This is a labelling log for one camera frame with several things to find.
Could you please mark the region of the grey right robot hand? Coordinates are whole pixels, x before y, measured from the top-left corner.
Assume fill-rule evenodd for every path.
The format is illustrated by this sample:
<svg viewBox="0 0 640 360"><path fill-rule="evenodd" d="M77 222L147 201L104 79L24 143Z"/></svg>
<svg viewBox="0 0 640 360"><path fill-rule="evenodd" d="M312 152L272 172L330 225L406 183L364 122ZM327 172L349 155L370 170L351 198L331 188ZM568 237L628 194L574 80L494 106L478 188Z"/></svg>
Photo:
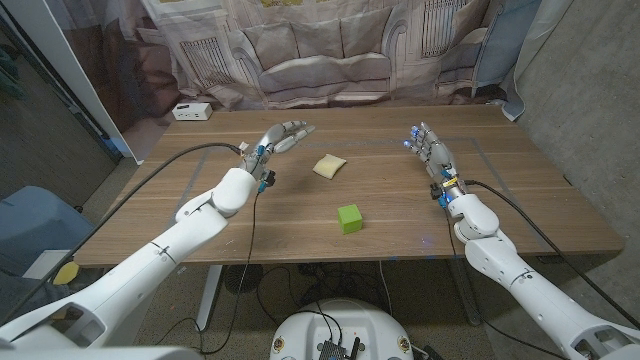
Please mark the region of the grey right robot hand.
<svg viewBox="0 0 640 360"><path fill-rule="evenodd" d="M446 194L456 198L466 193L466 188L458 176L454 156L437 135L425 123L413 126L411 138L404 146L425 164L432 179L432 198Z"/></svg>

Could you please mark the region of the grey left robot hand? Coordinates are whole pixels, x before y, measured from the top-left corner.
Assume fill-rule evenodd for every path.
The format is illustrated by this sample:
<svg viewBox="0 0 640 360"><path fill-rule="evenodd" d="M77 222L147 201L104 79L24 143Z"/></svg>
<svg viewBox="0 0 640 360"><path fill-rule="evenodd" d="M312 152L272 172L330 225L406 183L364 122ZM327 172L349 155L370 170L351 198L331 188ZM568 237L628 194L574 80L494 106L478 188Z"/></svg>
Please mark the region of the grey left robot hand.
<svg viewBox="0 0 640 360"><path fill-rule="evenodd" d="M244 156L239 168L250 173L256 180L260 179L266 170L266 163L273 154L289 151L314 130L313 125L298 120L272 126L253 150Z"/></svg>

